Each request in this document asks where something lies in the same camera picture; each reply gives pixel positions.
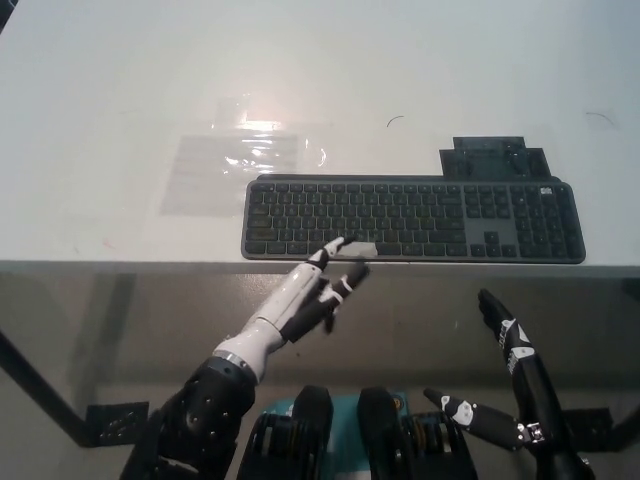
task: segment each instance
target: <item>keyboard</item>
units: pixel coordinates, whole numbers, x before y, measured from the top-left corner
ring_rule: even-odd
[[[375,243],[371,261],[575,264],[585,258],[573,192],[559,181],[263,175],[247,186],[245,258],[300,260],[351,235]]]

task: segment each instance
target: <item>transparent plastic sheet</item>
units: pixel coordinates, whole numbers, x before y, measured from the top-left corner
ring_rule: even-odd
[[[223,99],[213,122],[180,140],[161,215],[225,217],[242,212],[246,186],[270,173],[328,173],[330,124],[249,119],[246,97]]]

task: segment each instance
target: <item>white table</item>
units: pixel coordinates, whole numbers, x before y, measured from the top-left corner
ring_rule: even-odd
[[[453,136],[522,135],[574,189],[584,264],[374,268],[640,273],[640,4],[373,3],[20,2],[0,36],[0,268],[284,272],[240,254],[259,170],[437,175]],[[250,128],[278,135],[273,168]]]

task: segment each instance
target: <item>metal bracket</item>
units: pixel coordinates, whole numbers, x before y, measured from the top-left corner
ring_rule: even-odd
[[[131,445],[140,438],[148,415],[148,402],[89,405],[85,421],[97,446]]]

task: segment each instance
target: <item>robotic hand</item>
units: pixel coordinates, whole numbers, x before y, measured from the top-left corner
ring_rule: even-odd
[[[225,477],[268,356],[323,321],[330,333],[338,308],[368,275],[358,261],[333,285],[323,276],[329,260],[353,240],[339,237],[294,268],[243,330],[215,348],[149,418],[121,480]]]
[[[519,419],[436,390],[425,389],[424,395],[470,434],[508,450],[527,448],[536,459],[540,479],[595,478],[571,445],[549,375],[524,330],[487,290],[481,290],[478,299],[484,322],[499,343],[511,375]]]

